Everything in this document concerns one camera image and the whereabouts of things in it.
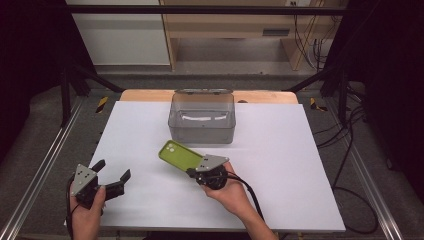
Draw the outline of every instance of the black cable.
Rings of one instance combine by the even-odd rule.
[[[346,229],[348,229],[348,230],[350,230],[352,232],[355,232],[355,233],[359,233],[359,234],[371,234],[371,233],[374,233],[375,231],[377,231],[377,228],[378,228],[378,216],[377,216],[377,213],[375,212],[374,208],[371,206],[371,204],[365,198],[363,198],[361,195],[359,195],[359,194],[355,193],[354,191],[351,191],[351,190],[349,190],[347,188],[334,187],[333,188],[333,193],[334,193],[334,190],[345,191],[345,192],[350,193],[353,196],[359,198],[360,200],[362,200],[371,209],[371,213],[373,214],[373,217],[375,219],[374,226],[370,230],[368,230],[368,231],[362,231],[362,230],[354,229],[354,228],[352,228],[352,227],[350,227],[350,226],[348,226],[348,225],[345,224]]]
[[[348,121],[352,121],[352,118],[356,115],[356,114],[358,114],[358,113],[360,113],[361,111],[359,111],[359,110],[361,110],[362,111],[362,107],[357,107],[357,108],[355,108],[353,111],[352,111],[352,113],[351,113],[351,116],[350,116],[350,119],[348,119]],[[318,148],[320,148],[320,147],[322,147],[322,146],[324,146],[324,145],[326,145],[326,144],[328,144],[329,142],[331,142],[332,140],[334,140],[335,138],[337,138],[337,136],[340,134],[340,133],[342,133],[343,132],[343,130],[345,130],[345,128],[341,128],[333,137],[331,137],[329,140],[327,140],[327,141],[325,141],[325,142],[323,142],[323,143],[320,143],[320,144],[317,144],[317,147]]]
[[[358,118],[356,118],[353,121],[353,124],[355,124],[357,121],[359,121],[360,119],[362,119],[364,117],[364,114],[362,114],[361,116],[359,116]],[[332,140],[334,140],[333,142],[326,142],[326,144],[320,144],[319,146],[317,146],[317,148],[321,149],[321,148],[325,148],[325,147],[329,147],[331,145],[334,145],[335,143],[337,143],[338,141],[342,140],[344,137],[346,137],[349,134],[349,132],[346,132],[345,134],[343,134],[343,136],[336,138],[336,140],[334,140],[334,138]]]
[[[334,193],[335,190],[342,190],[342,191],[348,192],[348,193],[350,193],[350,194],[358,197],[359,199],[361,199],[363,202],[366,203],[366,205],[371,209],[371,212],[372,212],[372,214],[374,216],[374,226],[372,227],[372,229],[371,230],[368,230],[368,231],[361,231],[361,230],[354,229],[354,228],[348,226],[347,224],[344,224],[344,225],[345,225],[346,229],[348,229],[348,230],[350,230],[352,232],[360,233],[360,234],[371,234],[371,233],[374,233],[377,230],[377,228],[378,228],[378,216],[377,216],[377,213],[375,212],[374,208],[371,206],[371,204],[365,198],[361,197],[359,194],[357,194],[357,193],[355,193],[355,192],[353,192],[353,191],[351,191],[349,189],[341,188],[341,187],[337,187],[336,186],[336,184],[337,184],[337,182],[338,182],[338,180],[340,178],[341,172],[342,172],[342,170],[344,168],[344,165],[346,164],[347,157],[348,157],[348,155],[350,153],[350,150],[352,148],[352,145],[353,145],[353,123],[352,123],[352,119],[353,119],[354,114],[356,114],[356,111],[358,109],[361,109],[361,108],[362,107],[355,108],[355,110],[353,110],[351,112],[351,114],[350,114],[350,117],[349,117],[349,120],[348,120],[348,123],[349,123],[349,126],[350,126],[348,128],[349,129],[349,133],[350,133],[350,141],[349,141],[349,144],[348,144],[348,148],[347,148],[347,150],[345,152],[345,155],[343,157],[342,163],[340,164],[339,170],[337,171],[337,175],[336,175],[336,177],[335,177],[335,179],[333,181],[333,184],[331,185],[331,189],[332,189],[333,193]]]
[[[233,174],[234,176],[208,176],[208,177],[206,177],[206,179],[233,179],[233,180],[237,180],[237,181],[243,183],[246,186],[247,191],[249,191],[250,195],[252,196],[252,200],[253,200],[253,203],[255,204],[256,211],[258,212],[258,214],[262,218],[262,220],[265,221],[265,218],[263,216],[261,207],[259,205],[258,198],[256,197],[256,194],[253,191],[253,188],[246,181],[244,181],[243,179],[241,179],[236,174],[234,174],[232,172],[227,172],[227,173]]]

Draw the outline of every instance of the hand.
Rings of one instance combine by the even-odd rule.
[[[106,189],[101,186],[94,197],[91,209],[78,206],[76,197],[70,197],[70,207],[72,213],[72,228],[74,230],[74,240],[97,239],[100,229],[100,216],[105,204]]]
[[[224,167],[228,172],[235,174],[229,162],[224,163]],[[201,186],[208,197],[220,202],[227,211],[236,215],[243,222],[252,240],[278,239],[250,204],[241,182],[228,179],[225,186],[219,190]]]
[[[234,169],[231,163],[226,162],[223,165],[228,172],[234,173]],[[228,179],[225,186],[219,190],[213,190],[205,185],[201,185],[206,195],[220,202],[227,211],[240,217],[242,213],[246,213],[247,210],[254,210],[247,198],[246,191],[244,190],[243,184],[234,179]]]

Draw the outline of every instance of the white table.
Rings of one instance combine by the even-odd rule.
[[[99,183],[132,177],[125,195],[107,202],[101,226],[137,230],[244,231],[242,223],[206,197],[186,173],[158,152],[171,138],[170,102],[116,102],[91,165],[106,167]],[[236,104],[234,141],[187,145],[230,158],[258,197],[274,231],[334,232],[345,227],[299,104]]]

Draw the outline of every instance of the green phone case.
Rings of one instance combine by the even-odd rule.
[[[159,158],[185,172],[198,167],[203,156],[176,141],[168,140],[159,151]]]

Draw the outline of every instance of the gray plastic container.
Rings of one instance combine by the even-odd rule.
[[[172,139],[181,143],[233,142],[234,96],[225,89],[175,91],[168,119]]]

